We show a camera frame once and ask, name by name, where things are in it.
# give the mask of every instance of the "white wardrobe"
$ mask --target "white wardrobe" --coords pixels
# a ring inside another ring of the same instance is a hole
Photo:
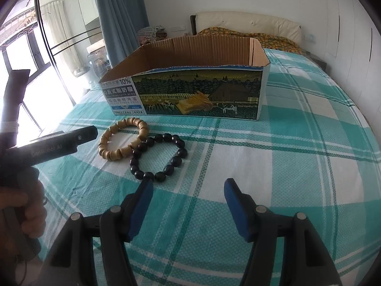
[[[381,36],[359,0],[327,0],[327,73],[349,95],[381,145]]]

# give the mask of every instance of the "black bead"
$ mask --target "black bead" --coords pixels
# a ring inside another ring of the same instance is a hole
[[[182,159],[181,159],[179,156],[174,156],[174,157],[171,159],[171,164],[172,164],[174,167],[178,167],[178,166],[180,166],[181,163],[182,163]]]
[[[180,158],[185,158],[188,156],[188,151],[185,148],[179,148],[179,150],[176,152],[176,155]]]
[[[132,156],[134,156],[136,159],[139,159],[142,156],[142,152],[138,149],[134,149],[132,152]]]
[[[154,138],[149,137],[148,139],[146,139],[145,143],[148,147],[152,147],[155,144],[155,140]]]
[[[143,176],[144,176],[144,172],[139,170],[139,171],[136,171],[134,176],[137,178],[137,179],[143,179]]]
[[[165,181],[165,174],[163,172],[157,172],[155,174],[155,180],[157,180],[160,183]]]
[[[138,145],[138,150],[140,150],[142,153],[146,152],[147,149],[148,149],[148,145],[144,142]]]
[[[154,179],[155,179],[155,175],[152,172],[146,172],[146,173],[144,173],[143,177],[145,179],[151,179],[152,181],[154,181]]]
[[[136,171],[139,171],[139,170],[140,170],[140,169],[139,169],[139,167],[138,167],[137,165],[133,165],[133,166],[131,167],[131,169],[130,169],[132,175],[134,175],[135,172],[136,172]]]
[[[172,134],[169,134],[169,133],[163,134],[163,140],[164,140],[164,142],[171,142],[172,141]]]
[[[184,148],[184,147],[185,147],[185,142],[184,142],[183,140],[181,140],[181,139],[176,140],[176,141],[175,141],[175,144],[176,144],[176,146],[177,146],[178,148]]]
[[[173,165],[166,165],[165,168],[164,168],[164,174],[165,175],[172,175],[175,171],[175,167]]]
[[[136,159],[135,157],[132,157],[130,160],[130,166],[138,165],[138,164],[139,164],[139,160]]]
[[[161,143],[163,141],[163,136],[161,134],[156,134],[154,136],[155,142]]]
[[[173,136],[172,136],[172,142],[176,142],[176,140],[180,140],[180,137],[177,135],[177,134],[174,134]]]

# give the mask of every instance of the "white curtain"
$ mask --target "white curtain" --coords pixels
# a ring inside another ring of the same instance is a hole
[[[62,0],[57,0],[41,6],[41,15],[50,48],[73,37],[69,25],[67,24]],[[72,40],[63,43],[52,50],[53,54],[72,44]],[[55,57],[57,56],[60,56],[60,59],[63,60],[62,62],[67,65],[71,72],[81,67],[81,62],[74,46],[65,49]]]

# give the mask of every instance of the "bed headboard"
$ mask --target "bed headboard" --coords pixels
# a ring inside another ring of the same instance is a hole
[[[209,27],[226,28],[243,33],[266,33],[286,37],[299,45],[300,25],[288,19],[245,12],[200,12],[190,17],[192,33]]]

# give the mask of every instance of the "wooden beaded bracelet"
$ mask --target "wooden beaded bracelet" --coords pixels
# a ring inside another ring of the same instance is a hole
[[[174,143],[179,150],[176,152],[175,156],[172,157],[170,164],[166,165],[163,171],[153,174],[152,172],[144,173],[139,168],[139,158],[142,156],[142,153],[147,151],[148,147],[152,147],[155,142],[172,142]],[[135,176],[136,179],[142,180],[143,178],[151,179],[152,181],[157,181],[159,183],[165,181],[167,176],[170,176],[174,173],[175,168],[179,167],[182,164],[182,158],[185,158],[188,155],[188,151],[185,149],[185,142],[180,139],[177,134],[157,134],[153,138],[149,137],[145,142],[142,142],[134,149],[132,153],[132,158],[130,160],[131,173]]]
[[[115,151],[108,151],[107,143],[113,134],[119,132],[120,129],[126,128],[128,126],[137,126],[139,128],[138,138],[132,141],[125,147],[116,149]],[[110,126],[106,129],[104,134],[100,138],[100,142],[98,144],[99,155],[102,156],[103,159],[107,159],[110,161],[119,160],[122,158],[127,158],[132,154],[132,151],[138,147],[142,141],[145,141],[148,137],[148,125],[146,122],[141,120],[140,118],[127,118],[118,121],[114,125]]]

